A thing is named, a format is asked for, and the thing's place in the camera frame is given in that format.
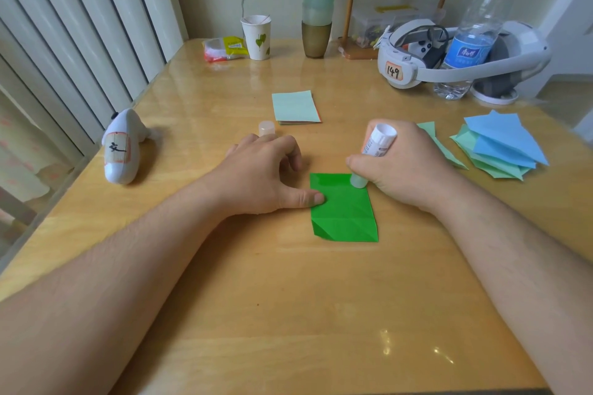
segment paper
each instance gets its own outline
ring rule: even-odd
[[[443,153],[443,155],[445,155],[445,158],[447,158],[450,162],[452,162],[457,167],[462,167],[462,168],[467,169],[467,167],[465,166],[465,164],[462,163],[457,158],[455,158],[455,155],[453,153],[451,153],[447,147],[445,147],[444,145],[442,145],[441,144],[441,141],[439,141],[436,138],[436,129],[435,129],[435,123],[434,122],[423,122],[423,123],[418,123],[417,125],[421,129],[423,129],[424,131],[426,131],[429,134],[429,136],[435,142],[436,146],[441,150],[441,152]]]
[[[321,122],[311,91],[272,94],[271,100],[281,125]]]
[[[518,155],[524,155],[534,161],[548,165],[540,146],[529,131],[522,126],[517,114],[499,114],[492,110],[490,114],[484,116],[465,118],[465,122],[470,130],[485,137],[483,140],[478,139],[473,152],[526,166],[526,164],[517,162],[519,160]],[[512,149],[515,153],[506,153],[499,146],[500,144]]]
[[[507,163],[491,156],[472,152],[478,137],[479,136],[476,133],[470,131],[467,125],[463,125],[459,130],[459,133],[455,136],[451,136],[451,139],[459,145],[473,165],[487,172],[494,178],[517,178],[523,181],[523,175],[530,170],[529,167],[515,166],[514,164]]]
[[[349,173],[312,173],[311,189],[326,196],[326,202],[311,208],[313,233],[342,242],[378,242],[375,216],[366,188],[350,184]]]

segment white round base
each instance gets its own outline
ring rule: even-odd
[[[519,98],[519,94],[514,89],[511,89],[508,94],[502,96],[501,98],[485,96],[481,92],[478,92],[476,89],[474,89],[473,86],[471,87],[470,92],[476,99],[490,103],[491,105],[510,105],[511,103],[515,103],[515,101]]]

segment person's left arm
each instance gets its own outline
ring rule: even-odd
[[[293,137],[244,138],[211,173],[0,302],[2,392],[107,394],[215,226],[323,202],[280,182],[286,157],[300,169]]]

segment blue label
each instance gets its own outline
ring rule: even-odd
[[[445,57],[445,64],[456,69],[477,66],[486,60],[491,48],[492,44],[468,44],[467,42],[453,38],[451,47],[449,47],[449,51]]]

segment light green paper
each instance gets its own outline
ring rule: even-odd
[[[271,101],[278,122],[321,122],[311,91],[272,94]]]
[[[462,163],[457,158],[455,158],[455,155],[453,153],[451,153],[447,147],[445,147],[444,145],[442,145],[441,144],[441,141],[439,141],[436,138],[436,129],[435,129],[435,123],[434,122],[423,122],[423,123],[418,123],[417,125],[421,129],[423,129],[424,131],[426,131],[428,133],[428,135],[435,142],[436,146],[439,149],[441,149],[441,152],[443,153],[443,155],[445,155],[445,158],[447,158],[450,162],[452,162],[457,167],[461,167],[461,168],[467,169],[467,167],[465,166],[465,164]]]
[[[523,181],[523,175],[529,171],[529,167],[517,166],[498,158],[472,152],[477,138],[478,135],[465,124],[457,135],[451,136],[451,139],[459,145],[477,168],[484,170],[494,178],[517,178]]]
[[[366,188],[350,184],[349,173],[312,173],[311,189],[326,196],[326,202],[311,208],[316,236],[341,242],[378,242],[375,216]]]

